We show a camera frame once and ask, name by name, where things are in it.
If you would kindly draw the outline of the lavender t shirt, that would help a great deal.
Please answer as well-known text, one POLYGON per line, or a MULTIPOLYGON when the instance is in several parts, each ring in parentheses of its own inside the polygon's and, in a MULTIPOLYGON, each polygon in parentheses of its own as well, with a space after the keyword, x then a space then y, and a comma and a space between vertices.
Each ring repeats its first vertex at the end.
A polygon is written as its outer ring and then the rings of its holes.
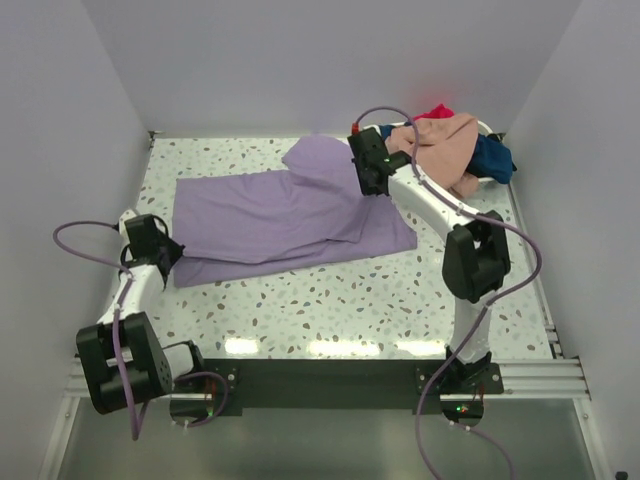
POLYGON ((349 146, 299 139, 284 169, 180 179, 172 233, 178 288, 413 250, 417 235, 386 196, 361 193, 349 146))

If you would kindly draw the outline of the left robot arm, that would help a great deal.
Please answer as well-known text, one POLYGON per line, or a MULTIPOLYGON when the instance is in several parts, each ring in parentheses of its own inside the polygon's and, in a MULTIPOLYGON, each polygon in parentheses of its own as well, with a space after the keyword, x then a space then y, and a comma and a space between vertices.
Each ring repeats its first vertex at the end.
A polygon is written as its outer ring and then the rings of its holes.
POLYGON ((125 239, 120 285, 98 323, 76 335, 90 398, 100 414, 127 407, 117 355, 122 357, 134 404, 171 393, 174 383, 185 392, 196 392, 207 380, 207 368, 193 342, 162 347, 151 325, 151 310, 184 247, 152 214, 128 211, 117 230, 125 239))

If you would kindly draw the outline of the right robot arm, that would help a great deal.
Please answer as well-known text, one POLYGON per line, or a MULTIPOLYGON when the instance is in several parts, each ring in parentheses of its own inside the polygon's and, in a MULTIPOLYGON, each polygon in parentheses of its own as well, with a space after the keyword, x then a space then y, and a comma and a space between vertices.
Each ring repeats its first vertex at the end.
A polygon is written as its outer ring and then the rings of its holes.
POLYGON ((511 269, 502 217, 491 211, 488 223, 478 220, 477 210, 437 185, 410 154, 392 152, 374 127, 354 124, 348 144, 362 194, 404 205, 444 242, 442 278, 455 299, 454 332, 443 365, 425 386, 469 392, 491 365, 489 301, 511 269))

